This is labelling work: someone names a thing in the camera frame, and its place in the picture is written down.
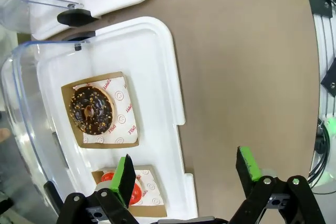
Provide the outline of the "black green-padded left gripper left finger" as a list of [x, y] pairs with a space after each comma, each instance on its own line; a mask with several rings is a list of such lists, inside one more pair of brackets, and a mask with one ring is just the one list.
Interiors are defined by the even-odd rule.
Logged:
[[112, 181], [86, 197], [82, 193], [67, 196], [57, 223], [136, 223], [128, 207], [136, 174], [129, 155], [120, 158]]

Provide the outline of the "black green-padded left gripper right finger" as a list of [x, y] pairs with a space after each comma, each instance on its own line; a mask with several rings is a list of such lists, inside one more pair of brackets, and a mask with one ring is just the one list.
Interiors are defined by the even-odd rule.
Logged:
[[263, 175], [246, 146], [237, 148], [236, 170], [246, 199], [230, 223], [259, 223], [267, 209], [278, 210], [284, 223], [325, 223], [303, 176], [295, 175], [282, 181], [278, 177]]

